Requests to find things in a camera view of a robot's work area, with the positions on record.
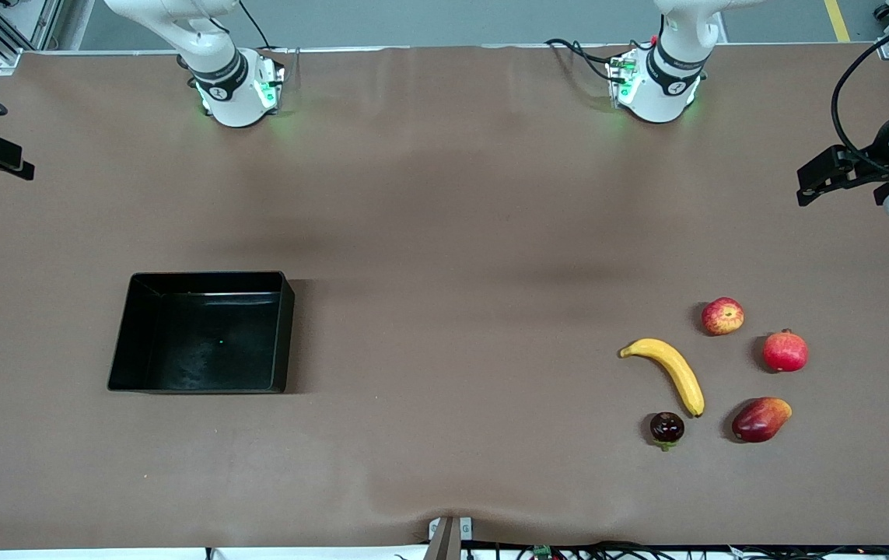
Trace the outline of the red yellow apple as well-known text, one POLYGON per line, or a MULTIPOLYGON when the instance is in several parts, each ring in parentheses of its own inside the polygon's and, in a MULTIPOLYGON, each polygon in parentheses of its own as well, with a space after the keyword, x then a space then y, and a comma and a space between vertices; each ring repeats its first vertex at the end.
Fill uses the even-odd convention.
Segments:
POLYGON ((704 305, 701 323, 704 331, 711 336, 731 334, 745 323, 745 311, 735 299, 720 297, 704 305))

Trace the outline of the yellow banana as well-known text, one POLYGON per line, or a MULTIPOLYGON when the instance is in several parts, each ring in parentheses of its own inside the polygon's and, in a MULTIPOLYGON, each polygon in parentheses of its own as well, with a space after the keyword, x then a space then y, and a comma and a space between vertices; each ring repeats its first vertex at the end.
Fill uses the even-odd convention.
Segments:
POLYGON ((644 338, 633 341, 618 351, 621 359, 640 357, 656 362, 672 380, 673 387, 693 418, 700 418, 706 411, 702 387, 686 358, 667 341, 644 338))

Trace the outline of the black plastic box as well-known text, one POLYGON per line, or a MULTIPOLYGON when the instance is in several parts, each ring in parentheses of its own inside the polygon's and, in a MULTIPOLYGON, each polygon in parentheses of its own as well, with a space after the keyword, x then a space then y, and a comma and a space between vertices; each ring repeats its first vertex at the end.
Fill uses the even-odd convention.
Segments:
POLYGON ((295 298, 280 271, 136 273, 107 389, 284 393, 295 298))

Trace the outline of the red pomegranate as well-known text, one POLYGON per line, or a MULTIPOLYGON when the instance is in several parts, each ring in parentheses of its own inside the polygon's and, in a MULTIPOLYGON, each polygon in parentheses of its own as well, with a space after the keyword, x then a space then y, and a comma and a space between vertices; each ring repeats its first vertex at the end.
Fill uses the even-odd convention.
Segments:
POLYGON ((790 329, 772 333, 763 344, 763 362, 775 372, 800 371, 808 362, 807 342, 790 329))

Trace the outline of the red orange mango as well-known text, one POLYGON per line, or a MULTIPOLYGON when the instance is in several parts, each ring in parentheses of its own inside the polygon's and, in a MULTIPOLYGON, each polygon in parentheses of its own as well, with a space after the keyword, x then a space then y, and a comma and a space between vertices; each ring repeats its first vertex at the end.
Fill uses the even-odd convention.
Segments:
POLYGON ((754 398, 733 418, 733 436, 744 443, 768 442, 778 435, 792 414, 793 409, 782 398, 754 398))

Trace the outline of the dark purple mangosteen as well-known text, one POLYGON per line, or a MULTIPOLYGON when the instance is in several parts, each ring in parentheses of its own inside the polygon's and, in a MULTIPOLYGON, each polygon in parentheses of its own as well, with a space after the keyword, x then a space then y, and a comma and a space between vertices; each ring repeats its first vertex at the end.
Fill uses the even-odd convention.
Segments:
POLYGON ((648 422, 648 432, 655 446, 667 453, 685 436, 685 422, 675 412, 657 412, 648 422))

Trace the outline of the table cover mat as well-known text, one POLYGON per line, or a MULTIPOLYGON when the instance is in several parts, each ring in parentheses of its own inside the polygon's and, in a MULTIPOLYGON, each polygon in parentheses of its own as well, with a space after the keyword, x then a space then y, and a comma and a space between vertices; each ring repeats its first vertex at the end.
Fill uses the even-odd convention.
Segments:
POLYGON ((173 57, 0 78, 0 549, 480 539, 889 544, 889 217, 796 203, 859 44, 715 50, 679 121, 544 47, 306 52, 283 113, 203 117, 173 57), (271 396, 109 391, 138 272, 282 271, 271 396), (707 334, 730 297, 745 323, 707 334), (808 362, 763 362, 790 329, 808 362), (667 341, 693 418, 633 341, 667 341), (792 417, 744 443, 777 397, 792 417), (685 436, 648 432, 675 412, 685 436))

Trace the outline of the grey metal table bracket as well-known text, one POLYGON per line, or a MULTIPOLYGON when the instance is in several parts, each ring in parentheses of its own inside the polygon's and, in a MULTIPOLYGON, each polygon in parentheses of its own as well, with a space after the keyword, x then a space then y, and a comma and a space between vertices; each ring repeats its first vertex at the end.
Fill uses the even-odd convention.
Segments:
MULTIPOLYGON (((456 532, 460 535, 461 541, 471 541, 473 540, 473 519, 469 516, 462 517, 453 517, 449 516, 448 519, 451 520, 451 527, 453 532, 456 532)), ((435 533, 442 522, 445 522, 446 518, 441 516, 435 519, 432 519, 429 522, 429 540, 432 540, 435 536, 435 533)))

